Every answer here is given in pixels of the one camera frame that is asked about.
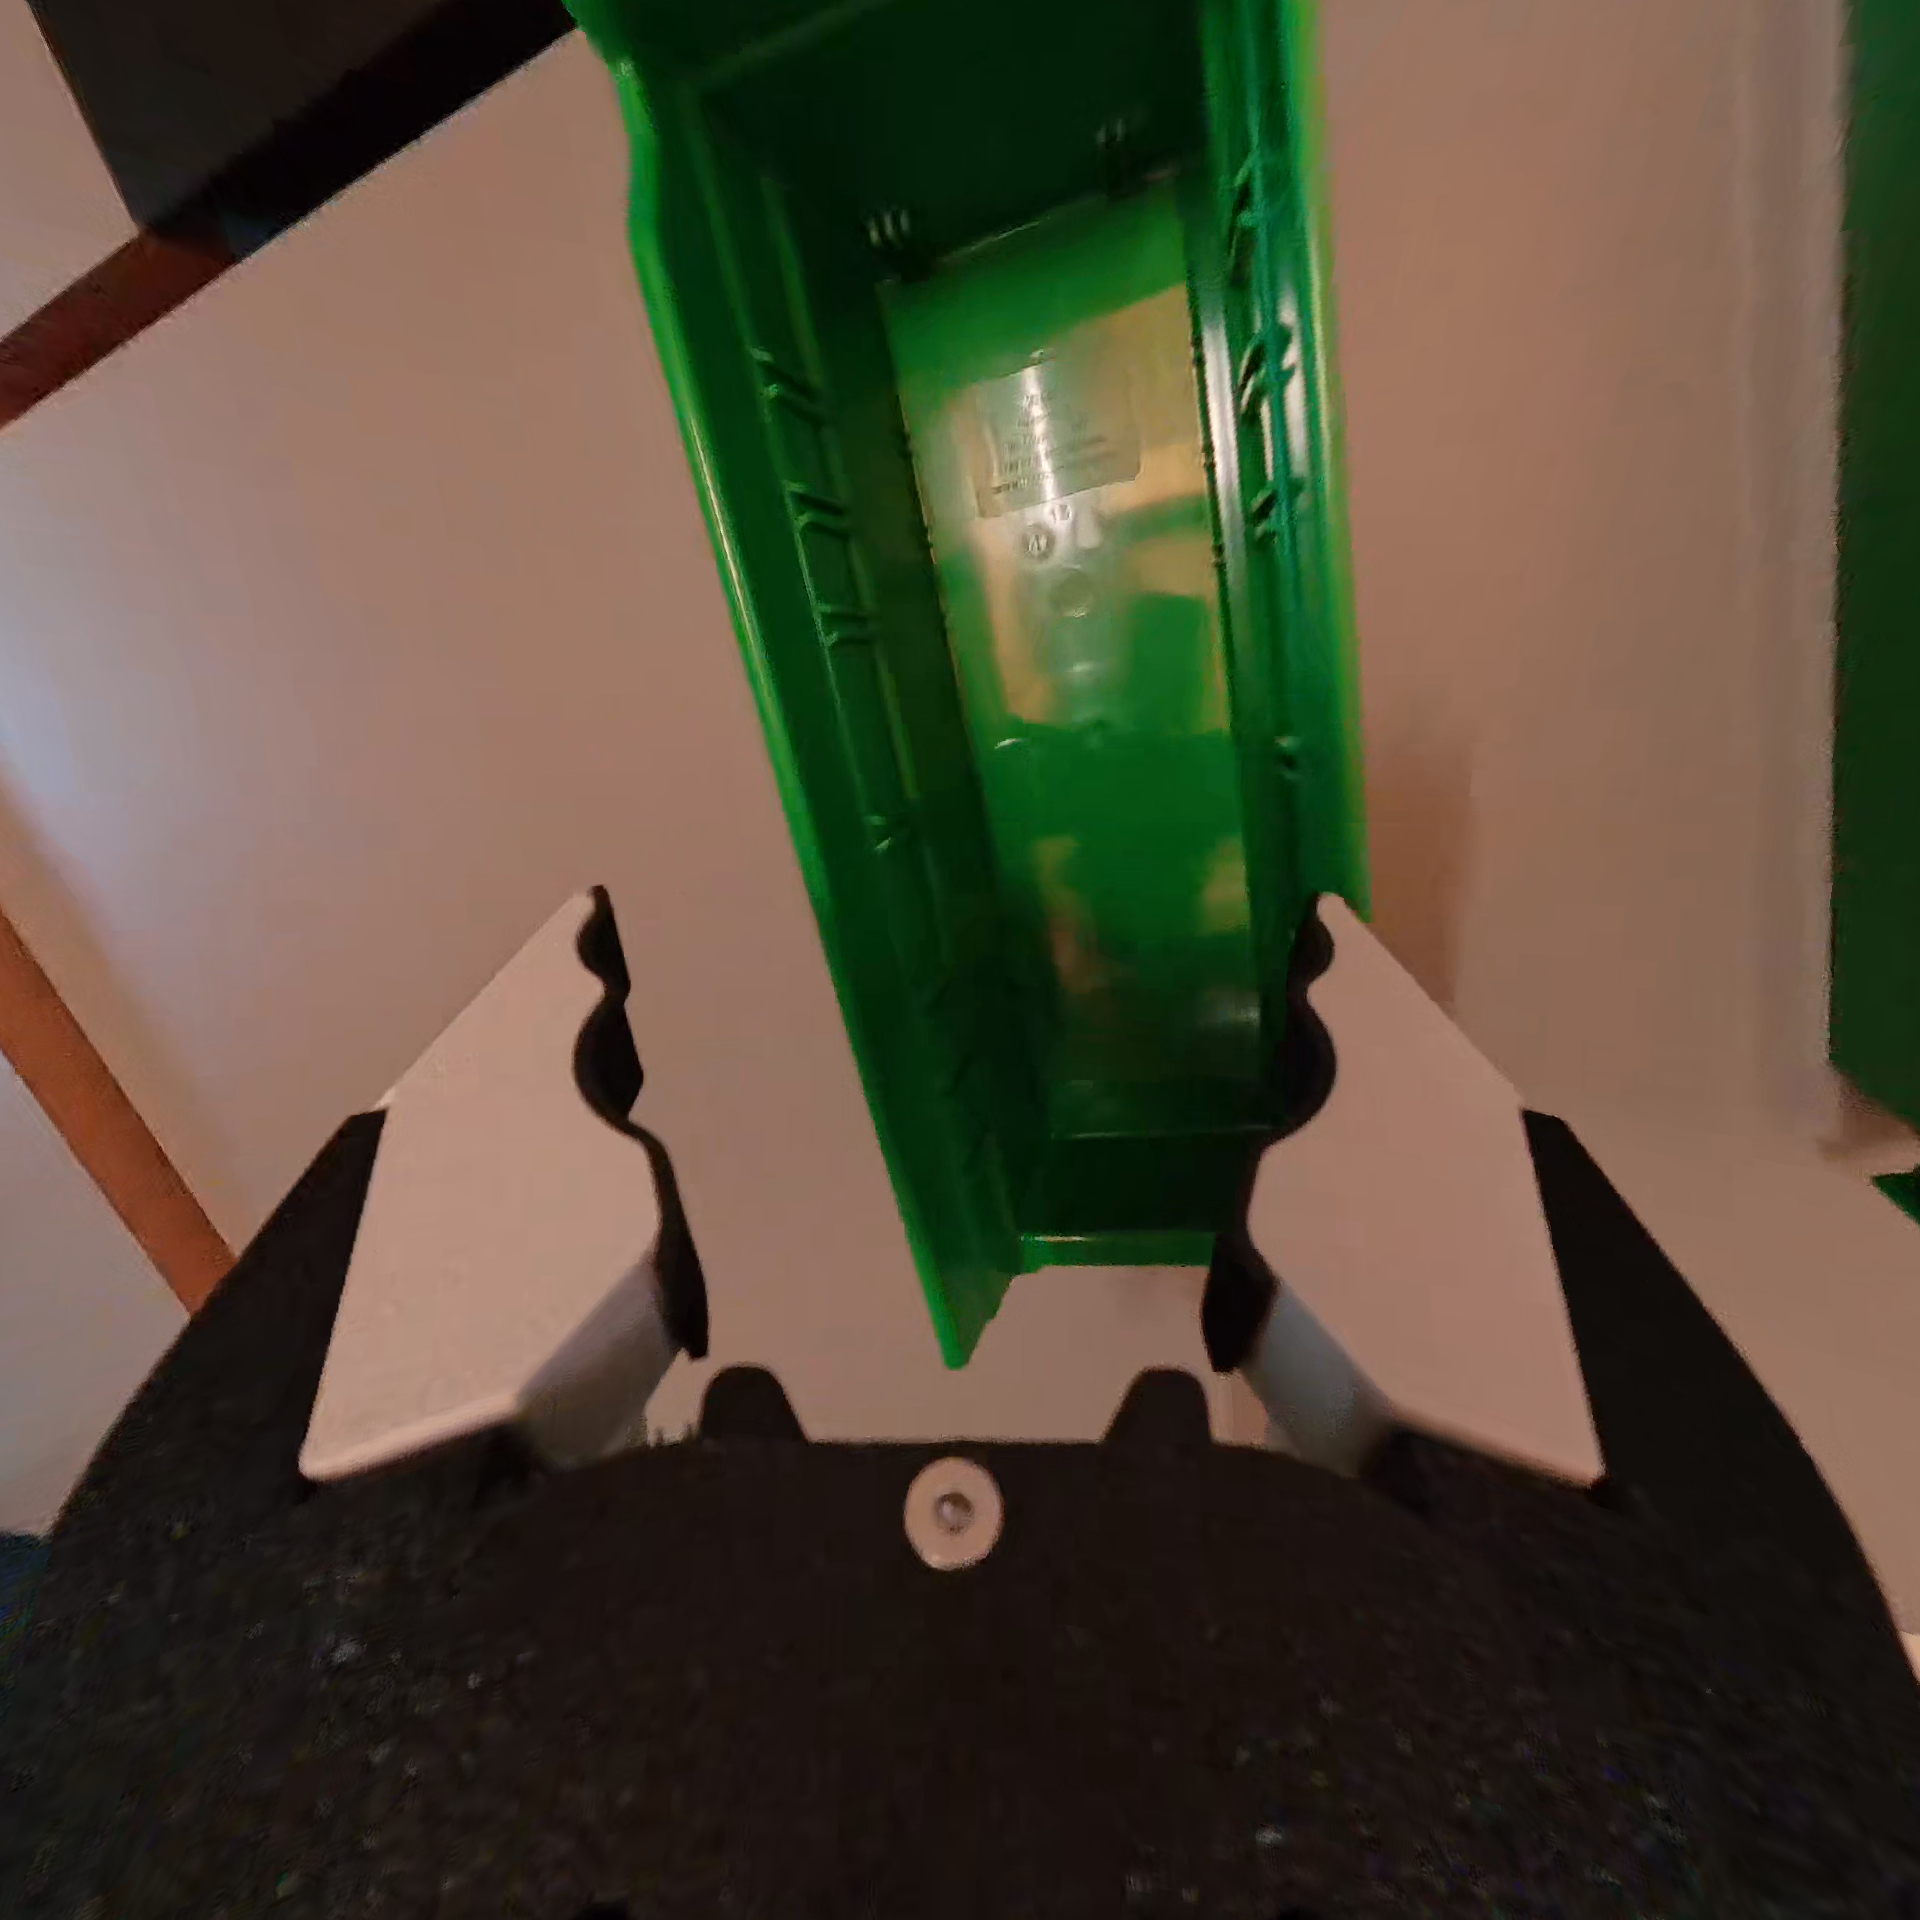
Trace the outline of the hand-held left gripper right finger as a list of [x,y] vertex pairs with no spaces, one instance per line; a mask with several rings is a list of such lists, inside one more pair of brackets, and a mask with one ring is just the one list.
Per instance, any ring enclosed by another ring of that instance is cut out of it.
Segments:
[[1411,1434],[1595,1484],[1520,1096],[1338,896],[1294,938],[1271,1091],[1206,1287],[1267,1444],[1363,1477]]

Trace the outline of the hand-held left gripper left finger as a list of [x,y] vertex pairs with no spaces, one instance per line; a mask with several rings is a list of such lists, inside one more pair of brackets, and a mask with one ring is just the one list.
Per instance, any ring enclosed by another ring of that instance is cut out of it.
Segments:
[[349,1481],[480,1434],[579,1471],[638,1449],[710,1353],[704,1267],[637,1121],[634,983],[579,893],[382,1098],[299,1472]]

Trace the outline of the green plastic bin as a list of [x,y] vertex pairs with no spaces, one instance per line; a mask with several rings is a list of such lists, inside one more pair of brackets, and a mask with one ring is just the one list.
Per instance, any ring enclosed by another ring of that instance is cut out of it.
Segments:
[[569,4],[929,1321],[1203,1267],[1369,913],[1319,4]]
[[1845,4],[1832,1066],[1918,1125],[1918,4]]

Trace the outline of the black box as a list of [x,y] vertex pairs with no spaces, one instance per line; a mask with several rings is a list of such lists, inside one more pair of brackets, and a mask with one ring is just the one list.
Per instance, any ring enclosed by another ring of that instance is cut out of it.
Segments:
[[577,32],[563,2],[30,2],[143,231],[255,252]]

